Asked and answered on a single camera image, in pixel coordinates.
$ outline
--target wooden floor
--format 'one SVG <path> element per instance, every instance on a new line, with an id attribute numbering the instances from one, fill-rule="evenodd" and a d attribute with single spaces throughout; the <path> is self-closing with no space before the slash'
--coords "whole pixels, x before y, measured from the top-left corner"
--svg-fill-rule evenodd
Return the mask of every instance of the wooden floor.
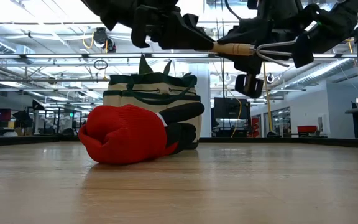
<path id="1" fill-rule="evenodd" d="M 0 147 L 0 224 L 358 224 L 358 149 L 202 144 L 130 166 L 76 142 Z"/>

